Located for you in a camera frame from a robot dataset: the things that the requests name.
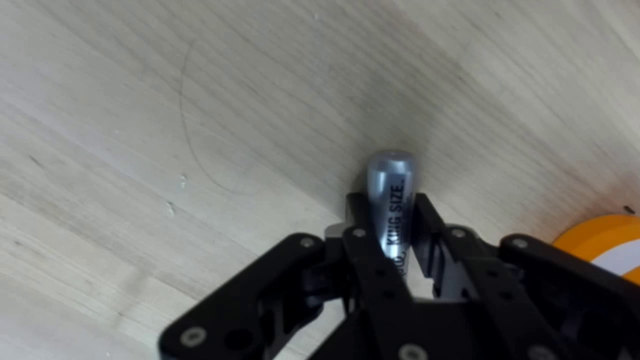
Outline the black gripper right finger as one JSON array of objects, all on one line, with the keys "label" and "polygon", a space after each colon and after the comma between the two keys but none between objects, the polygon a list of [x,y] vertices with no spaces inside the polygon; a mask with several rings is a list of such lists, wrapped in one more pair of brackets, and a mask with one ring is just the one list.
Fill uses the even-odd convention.
[{"label": "black gripper right finger", "polygon": [[640,360],[640,287],[527,234],[496,246],[414,205],[430,360]]}]

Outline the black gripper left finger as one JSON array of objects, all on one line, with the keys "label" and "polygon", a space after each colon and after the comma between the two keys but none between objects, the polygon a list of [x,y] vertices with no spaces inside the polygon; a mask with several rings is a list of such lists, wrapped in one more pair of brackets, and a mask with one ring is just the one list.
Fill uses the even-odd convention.
[{"label": "black gripper left finger", "polygon": [[345,198],[349,224],[333,237],[280,240],[157,338],[159,360],[273,360],[338,301],[344,320],[310,360],[428,360],[415,303],[371,238],[370,203]]}]

